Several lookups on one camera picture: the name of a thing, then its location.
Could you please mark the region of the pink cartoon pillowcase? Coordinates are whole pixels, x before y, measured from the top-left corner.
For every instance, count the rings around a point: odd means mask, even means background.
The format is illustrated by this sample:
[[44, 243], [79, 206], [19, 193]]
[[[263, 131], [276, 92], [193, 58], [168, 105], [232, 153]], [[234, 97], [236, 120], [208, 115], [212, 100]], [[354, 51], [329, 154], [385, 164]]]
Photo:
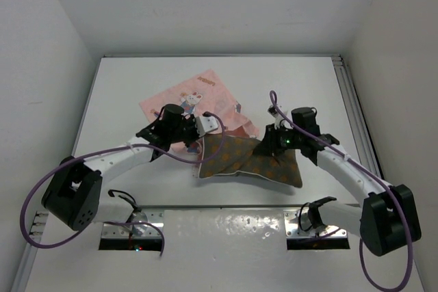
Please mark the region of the pink cartoon pillowcase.
[[223, 121], [228, 135], [259, 136], [259, 129], [243, 114], [241, 104], [213, 70], [206, 70], [140, 102], [140, 107], [152, 122], [169, 103], [181, 106], [185, 115], [215, 113]]

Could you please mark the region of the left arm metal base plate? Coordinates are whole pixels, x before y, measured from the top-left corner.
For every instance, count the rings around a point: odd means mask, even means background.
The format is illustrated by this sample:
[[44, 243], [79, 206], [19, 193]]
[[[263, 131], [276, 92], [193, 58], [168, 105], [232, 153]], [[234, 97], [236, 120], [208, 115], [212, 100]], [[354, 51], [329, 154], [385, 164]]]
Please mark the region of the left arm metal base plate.
[[164, 229], [164, 212], [141, 211], [132, 213], [127, 225], [104, 223], [101, 236], [108, 239], [127, 239], [130, 235], [134, 239], [160, 238], [157, 229]]

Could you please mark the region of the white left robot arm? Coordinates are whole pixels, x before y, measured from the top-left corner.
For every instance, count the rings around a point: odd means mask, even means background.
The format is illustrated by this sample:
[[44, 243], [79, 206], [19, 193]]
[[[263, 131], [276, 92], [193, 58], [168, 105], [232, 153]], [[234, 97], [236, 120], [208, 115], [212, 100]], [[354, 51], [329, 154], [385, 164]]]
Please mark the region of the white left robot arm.
[[209, 128], [218, 128], [210, 117], [186, 114], [178, 105], [164, 105], [158, 118], [116, 150], [88, 159], [65, 158], [42, 197], [42, 206], [73, 231], [83, 230], [98, 212], [104, 184], [156, 160], [172, 144], [190, 145]]

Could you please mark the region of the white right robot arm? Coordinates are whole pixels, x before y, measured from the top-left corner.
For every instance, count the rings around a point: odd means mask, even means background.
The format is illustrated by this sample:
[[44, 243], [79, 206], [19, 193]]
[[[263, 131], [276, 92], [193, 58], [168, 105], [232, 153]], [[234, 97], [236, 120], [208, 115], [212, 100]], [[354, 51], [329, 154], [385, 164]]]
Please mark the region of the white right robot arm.
[[352, 160], [339, 141], [322, 134], [313, 107], [292, 111], [291, 119], [274, 105], [268, 112], [275, 121], [266, 126], [255, 154], [279, 156], [288, 150], [300, 153], [335, 178], [358, 202], [353, 208], [332, 196], [310, 202], [298, 216], [301, 231], [335, 225], [361, 238], [368, 250], [383, 256], [422, 237], [413, 192], [406, 185], [377, 181]]

